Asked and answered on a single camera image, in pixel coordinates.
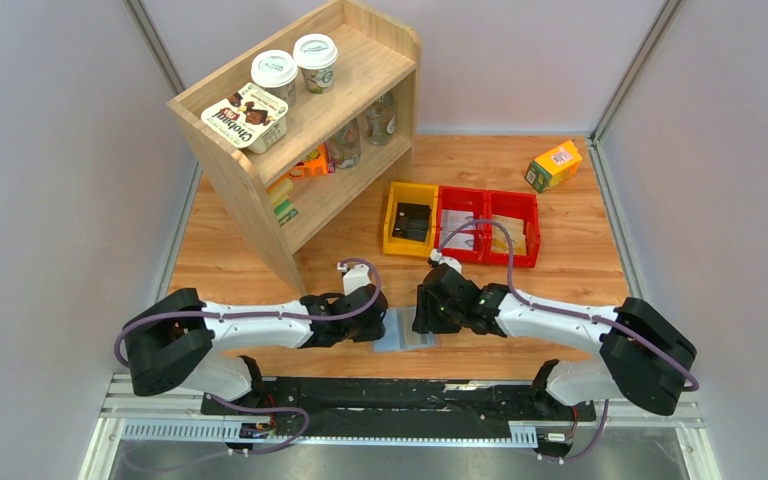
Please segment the pink leather card holder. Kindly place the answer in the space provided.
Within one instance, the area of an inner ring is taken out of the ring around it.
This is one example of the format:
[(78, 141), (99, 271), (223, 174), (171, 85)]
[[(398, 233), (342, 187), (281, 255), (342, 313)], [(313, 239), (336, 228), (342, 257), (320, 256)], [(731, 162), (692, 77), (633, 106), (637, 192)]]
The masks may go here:
[(373, 342), (373, 351), (387, 353), (435, 347), (436, 338), (433, 334), (413, 331), (416, 310), (415, 306), (389, 308), (383, 319), (385, 334)]

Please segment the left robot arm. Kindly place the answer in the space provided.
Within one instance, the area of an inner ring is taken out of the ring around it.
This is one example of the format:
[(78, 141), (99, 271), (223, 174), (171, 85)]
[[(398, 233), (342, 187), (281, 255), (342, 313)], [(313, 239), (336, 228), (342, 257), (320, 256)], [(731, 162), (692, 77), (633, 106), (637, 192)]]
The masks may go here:
[(255, 365), (229, 357), (228, 351), (371, 342), (385, 333), (388, 307), (374, 284), (272, 306), (218, 304), (201, 300), (194, 288), (182, 288), (126, 322), (114, 352), (128, 368), (138, 397), (182, 387), (236, 400), (252, 390)]

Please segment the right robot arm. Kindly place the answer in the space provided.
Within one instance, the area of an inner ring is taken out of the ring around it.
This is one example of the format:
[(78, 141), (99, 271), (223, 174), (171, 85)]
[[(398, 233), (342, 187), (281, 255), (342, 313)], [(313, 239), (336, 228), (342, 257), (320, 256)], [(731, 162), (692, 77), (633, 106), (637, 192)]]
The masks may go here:
[(536, 297), (509, 285), (478, 287), (447, 264), (417, 287), (417, 333), (538, 338), (590, 354), (587, 361), (545, 362), (533, 385), (556, 402), (624, 398), (660, 416), (674, 414), (685, 391), (698, 389), (690, 370), (693, 343), (647, 301), (585, 306)]

